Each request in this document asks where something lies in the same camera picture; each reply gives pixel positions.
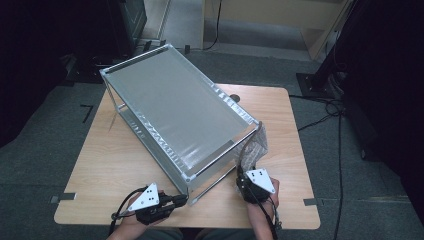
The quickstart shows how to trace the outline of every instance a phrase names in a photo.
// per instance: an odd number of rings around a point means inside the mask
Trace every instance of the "white triangular marker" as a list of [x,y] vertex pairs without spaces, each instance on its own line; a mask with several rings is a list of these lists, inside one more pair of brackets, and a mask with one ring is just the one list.
[[150,186],[128,207],[128,211],[135,211],[159,204],[158,187],[156,183]]
[[270,193],[275,193],[274,185],[272,185],[268,172],[264,168],[247,171],[246,175],[256,186]]

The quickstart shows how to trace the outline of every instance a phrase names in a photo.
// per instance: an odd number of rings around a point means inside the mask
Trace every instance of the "black cable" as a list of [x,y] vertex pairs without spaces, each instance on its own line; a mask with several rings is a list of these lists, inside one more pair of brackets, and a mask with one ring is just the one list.
[[131,214],[131,215],[126,215],[126,216],[120,216],[121,210],[124,207],[125,203],[128,201],[128,199],[130,199],[134,194],[139,193],[139,192],[143,192],[146,189],[147,189],[147,187],[136,189],[136,190],[132,191],[130,194],[128,194],[127,197],[125,197],[124,201],[122,201],[122,203],[119,206],[116,213],[114,213],[112,215],[112,222],[110,223],[110,227],[109,227],[109,236],[113,233],[113,231],[115,231],[116,220],[123,218],[123,217],[130,217],[130,216],[134,215],[134,214]]
[[[185,50],[185,48],[175,48],[177,50]],[[203,51],[204,49],[201,48],[190,48],[190,51]]]
[[[340,187],[340,201],[339,201],[339,210],[337,213],[337,221],[336,221],[336,227],[334,229],[334,236],[333,236],[333,240],[337,239],[337,235],[339,232],[339,226],[340,226],[340,219],[341,219],[341,215],[342,215],[342,208],[343,208],[343,201],[344,201],[344,190],[343,190],[343,172],[342,172],[342,136],[341,136],[341,132],[342,132],[342,117],[344,114],[343,109],[340,109],[340,106],[336,105],[336,102],[341,103],[340,100],[325,100],[325,99],[319,99],[319,98],[310,98],[310,97],[301,97],[301,96],[296,96],[296,95],[290,95],[290,97],[294,97],[294,98],[300,98],[300,99],[305,99],[305,100],[310,100],[310,101],[315,101],[315,102],[321,102],[321,103],[325,103],[325,110],[328,113],[327,116],[325,116],[324,118],[322,118],[321,120],[315,122],[315,123],[311,123],[303,128],[300,128],[300,130],[303,130],[307,127],[310,126],[314,126],[317,125],[318,123],[321,123],[327,119],[329,119],[330,117],[339,117],[339,126],[338,126],[338,162],[339,162],[339,187]],[[329,106],[334,106],[336,108],[336,112],[330,112],[328,107]]]
[[209,47],[207,47],[207,48],[205,48],[203,50],[209,50],[209,49],[211,49],[215,45],[215,43],[218,41],[218,34],[219,34],[219,30],[218,29],[219,29],[219,18],[221,16],[221,5],[222,5],[222,0],[219,1],[218,18],[216,20],[216,36],[215,36],[215,41],[213,42],[213,44],[211,46],[209,46]]
[[268,202],[271,202],[272,208],[274,209],[274,218],[275,218],[274,228],[276,228],[277,225],[281,225],[280,224],[280,216],[278,216],[277,207],[275,206],[274,200],[272,200],[271,196],[269,197],[269,200],[268,200]]
[[272,223],[271,217],[266,212],[264,206],[262,206],[262,203],[259,202],[259,200],[256,198],[255,194],[253,193],[252,189],[250,189],[249,186],[247,186],[247,189],[249,189],[250,194],[252,194],[253,198],[255,199],[258,206],[261,208],[262,212],[265,214],[266,221],[268,222],[269,228],[271,229],[272,237],[275,240],[278,240],[277,232],[275,231],[275,225]]
[[[289,95],[289,97],[292,98],[300,98],[300,99],[305,99],[305,100],[309,100],[309,101],[314,101],[314,102],[319,102],[319,103],[324,103],[325,104],[325,111],[327,112],[327,115],[323,118],[321,118],[320,120],[310,123],[306,126],[303,126],[301,128],[299,128],[297,131],[300,132],[302,130],[305,130],[308,127],[312,127],[315,126],[319,123],[325,122],[326,120],[332,118],[332,117],[337,117],[340,116],[342,113],[342,110],[340,109],[340,107],[336,104],[336,103],[341,103],[340,100],[337,99],[332,99],[332,100],[327,100],[327,99],[323,99],[323,98],[314,98],[314,97],[303,97],[303,96],[297,96],[297,95]],[[334,107],[336,110],[335,111],[330,111],[329,107]]]
[[339,211],[337,213],[337,222],[336,222],[336,228],[334,229],[334,240],[337,239],[337,235],[339,233],[339,226],[340,226],[340,218],[342,216],[342,207],[343,207],[343,174],[342,174],[342,136],[341,136],[341,128],[342,128],[342,115],[339,115],[339,134],[338,134],[338,142],[339,142],[339,186],[340,186],[340,202],[339,202]]

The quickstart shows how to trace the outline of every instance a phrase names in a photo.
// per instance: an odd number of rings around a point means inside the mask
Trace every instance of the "hand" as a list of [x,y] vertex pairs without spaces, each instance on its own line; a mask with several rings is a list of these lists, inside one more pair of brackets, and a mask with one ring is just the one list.
[[[274,186],[275,193],[270,195],[270,198],[275,204],[275,208],[278,207],[278,191],[280,187],[280,181],[277,179],[271,178],[272,185]],[[274,209],[271,200],[267,200],[262,203],[265,211],[271,218],[271,221],[274,219]],[[247,203],[247,214],[249,215],[250,224],[255,231],[256,239],[273,239],[271,229],[269,227],[268,221],[265,217],[264,212],[257,204]]]
[[[130,206],[140,195],[141,193],[138,193],[134,197],[130,198],[130,200],[128,201],[128,206]],[[154,226],[165,220],[165,219],[161,219],[146,226],[137,220],[137,217],[135,216],[134,211],[128,212],[128,215],[132,215],[132,216],[124,217],[119,227],[107,238],[108,240],[137,239],[147,230],[148,227]]]

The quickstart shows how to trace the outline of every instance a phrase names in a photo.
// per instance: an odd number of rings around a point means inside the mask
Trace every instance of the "aluminum box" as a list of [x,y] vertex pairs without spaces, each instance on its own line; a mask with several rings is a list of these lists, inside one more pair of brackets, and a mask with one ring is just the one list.
[[234,169],[235,147],[258,128],[172,45],[100,73],[116,111],[189,203]]

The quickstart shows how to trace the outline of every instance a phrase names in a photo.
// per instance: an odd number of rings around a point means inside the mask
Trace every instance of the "person's left hand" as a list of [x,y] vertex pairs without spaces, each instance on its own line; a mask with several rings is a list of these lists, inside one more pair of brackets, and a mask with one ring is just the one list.
[[[137,193],[134,197],[130,198],[130,200],[128,201],[128,206],[130,206],[140,195],[141,193]],[[146,226],[137,220],[134,211],[128,212],[127,214],[132,216],[124,217],[119,227],[107,238],[108,240],[136,239],[141,236],[147,230],[148,227],[154,226],[165,220],[161,219]]]

